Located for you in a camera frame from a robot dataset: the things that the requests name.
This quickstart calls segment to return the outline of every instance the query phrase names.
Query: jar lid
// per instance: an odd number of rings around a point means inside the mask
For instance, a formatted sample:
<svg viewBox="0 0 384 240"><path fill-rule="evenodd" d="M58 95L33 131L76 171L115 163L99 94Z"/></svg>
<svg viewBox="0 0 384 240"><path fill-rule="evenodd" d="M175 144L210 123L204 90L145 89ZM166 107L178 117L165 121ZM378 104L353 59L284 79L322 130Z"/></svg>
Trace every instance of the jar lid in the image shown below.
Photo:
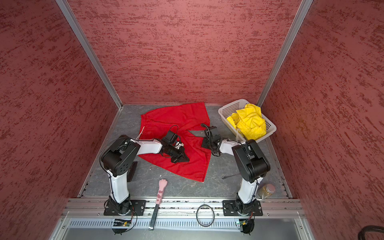
<svg viewBox="0 0 384 240"><path fill-rule="evenodd" d="M272 184L267 184L265 186L265 189L269 192L269 193L274 193L276 191L276 188L275 186L273 186Z"/></svg>

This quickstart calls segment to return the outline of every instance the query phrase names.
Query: pink spatula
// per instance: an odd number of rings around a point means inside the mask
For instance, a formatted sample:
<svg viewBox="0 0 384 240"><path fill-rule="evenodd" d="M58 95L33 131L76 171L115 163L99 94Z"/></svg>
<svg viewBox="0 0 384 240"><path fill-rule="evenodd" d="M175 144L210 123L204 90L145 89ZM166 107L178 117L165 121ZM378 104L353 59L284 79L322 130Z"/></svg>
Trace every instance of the pink spatula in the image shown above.
<svg viewBox="0 0 384 240"><path fill-rule="evenodd" d="M164 188L168 184L166 179L161 179L159 181L159 191L157 192L157 198L156 198L156 206L155 210L153 211L152 219L151 222L149 223L149 230L152 231L153 228L155 227L155 221L156 221L156 216L157 216L157 210L159 209L159 204L161 203L161 198L163 197L164 193Z"/></svg>

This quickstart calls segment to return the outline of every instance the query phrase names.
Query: aluminum frame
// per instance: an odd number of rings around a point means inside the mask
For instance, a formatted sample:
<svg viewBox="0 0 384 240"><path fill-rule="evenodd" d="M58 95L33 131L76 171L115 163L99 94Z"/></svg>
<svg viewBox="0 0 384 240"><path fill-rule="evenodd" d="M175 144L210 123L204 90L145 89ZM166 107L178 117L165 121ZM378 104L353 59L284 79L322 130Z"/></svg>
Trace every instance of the aluminum frame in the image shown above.
<svg viewBox="0 0 384 240"><path fill-rule="evenodd" d="M300 26L303 23L305 15L307 15L307 12L312 4L312 1L313 0L303 0L301 2L299 9L297 10L297 13L295 15L295 18L293 19L293 22L291 24L291 27L288 31L288 34L285 37L285 40L283 42L279 55L277 56L277 59L272 67L271 73L263 88L263 91L261 92L260 97L257 100L257 104L256 104L257 106L261 107L263 105L263 102L265 101L265 98L273 82L275 81L276 75L279 72L281 65L283 64L283 61L287 56L289 49L291 48L293 40L296 38L297 32L299 31Z"/></svg>
<svg viewBox="0 0 384 240"><path fill-rule="evenodd" d="M62 212L61 219L59 220L56 231L52 234L51 240L61 240L64 237L66 230L72 220L89 219L95 221L97 219L113 220L115 217L104 216L104 202L107 197L82 197L69 199L66 208ZM153 209L155 207L155 197L145 198L132 198L144 199L147 201L144 215L138 217L140 222L149 222L152 217ZM160 221L190 221L196 218L196 210L202 204L210 205L215 213L215 220L227 221L233 219L236 221L239 216L224 216L223 214L223 200L222 198L163 198L157 219ZM263 216L256 216L257 219L268 218L293 218L295 219L298 232L302 240L314 240L310 238L311 235L306 215L304 214L301 202L299 199L265 199L260 200L263 209ZM210 210L202 211L201 217L209 218L212 216Z"/></svg>
<svg viewBox="0 0 384 240"><path fill-rule="evenodd" d="M80 192L79 192L79 194L77 195L77 197L82 197L82 196L83 196L83 192L85 191L85 188L86 188L86 186L87 186L87 184L88 184L88 180L89 180L90 176L92 175L93 171L96 169L96 166L99 164L99 157L100 157L100 155L101 155L101 151L102 151L102 150L105 148L105 146L107 146L107 144L109 143L108 141L110 140L110 138L111 138L111 136L112 136L113 129L116 127L116 124L117 124L117 122L118 122L118 120L119 120L119 117L120 117L120 115L121 115L121 113L122 113L123 108L124 108L124 107L121 107L121 108L118 109L118 112L116 113L115 118L113 119L113 122L112 122L111 126L109 127L109 130L108 130L108 132L107 132L107 135L105 136L104 141L103 141L103 143L101 144L101 147L100 147L100 149L99 149L99 152L97 153L96 158L95 158L95 160L93 161L93 164L92 164L92 166L91 166L91 168L90 168L90 170L89 170L89 172L88 172L87 177L86 177L85 180L84 180L83 185L81 186Z"/></svg>
<svg viewBox="0 0 384 240"><path fill-rule="evenodd" d="M275 161L276 163L276 166L277 166L277 171L278 173L280 174L280 178L281 180L283 181L283 187L284 187L284 190L287 192L287 196L288 198L293 198L293 195L292 195L292 192L290 191L289 187L288 187L288 184L287 184L287 181L285 180L285 176L284 176L284 173L283 173L283 170L281 169L281 165L280 165L280 162L277 158L277 155L276 155L276 152L275 152L275 149L273 147L273 144L272 144L272 141L270 139L270 137L267 137L265 139L265 142L268 146L268 150L269 152L271 153L271 156L273 158L273 160Z"/></svg>
<svg viewBox="0 0 384 240"><path fill-rule="evenodd" d="M83 46L85 53L88 55L89 59L91 60L91 63L93 64L94 68L99 74L109 94L115 101L117 107L120 109L122 107L122 102L119 98L119 95L117 94L115 88L113 87L111 81L109 80L107 73L105 72L103 66L101 65L99 59L97 58L97 55L94 52L87 37L85 36L83 30L81 29L80 24L77 21L75 15L73 14L71 7L69 6L66 0L56 0L56 2L59 5L59 8L61 9L62 13L67 19L69 25L71 26L80 44Z"/></svg>

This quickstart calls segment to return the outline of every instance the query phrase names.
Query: red textured wall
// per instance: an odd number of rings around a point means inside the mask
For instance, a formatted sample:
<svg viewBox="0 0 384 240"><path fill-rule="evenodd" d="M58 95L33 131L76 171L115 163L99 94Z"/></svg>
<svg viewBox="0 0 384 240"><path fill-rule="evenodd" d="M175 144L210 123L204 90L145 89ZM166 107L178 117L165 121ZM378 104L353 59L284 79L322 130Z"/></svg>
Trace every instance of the red textured wall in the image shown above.
<svg viewBox="0 0 384 240"><path fill-rule="evenodd" d="M262 107L317 240L384 226L383 11L315 0Z"/></svg>
<svg viewBox="0 0 384 240"><path fill-rule="evenodd" d="M68 0L124 104L256 102L301 0Z"/></svg>
<svg viewBox="0 0 384 240"><path fill-rule="evenodd" d="M0 239L47 239L117 107L54 0L0 3Z"/></svg>

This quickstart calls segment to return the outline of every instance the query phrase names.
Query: black mounting plate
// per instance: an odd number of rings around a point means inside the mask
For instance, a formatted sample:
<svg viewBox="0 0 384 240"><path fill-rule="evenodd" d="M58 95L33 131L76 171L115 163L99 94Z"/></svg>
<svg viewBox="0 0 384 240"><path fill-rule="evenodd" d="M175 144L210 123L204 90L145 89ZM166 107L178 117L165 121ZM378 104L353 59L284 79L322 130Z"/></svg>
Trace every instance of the black mounting plate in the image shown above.
<svg viewBox="0 0 384 240"><path fill-rule="evenodd" d="M223 212L224 216L241 216L237 210L235 210L235 200L224 200L223 201ZM255 205L252 208L253 215L254 216L262 216L263 215L263 210L262 206L260 204L260 201L255 201Z"/></svg>
<svg viewBox="0 0 384 240"><path fill-rule="evenodd" d="M131 200L131 204L133 206L133 209L135 210L136 214L138 216L143 216L144 210L145 210L145 204L146 200ZM115 210L113 209L113 206L111 203L108 201L106 208L104 209L104 216L120 216L121 215L117 214Z"/></svg>

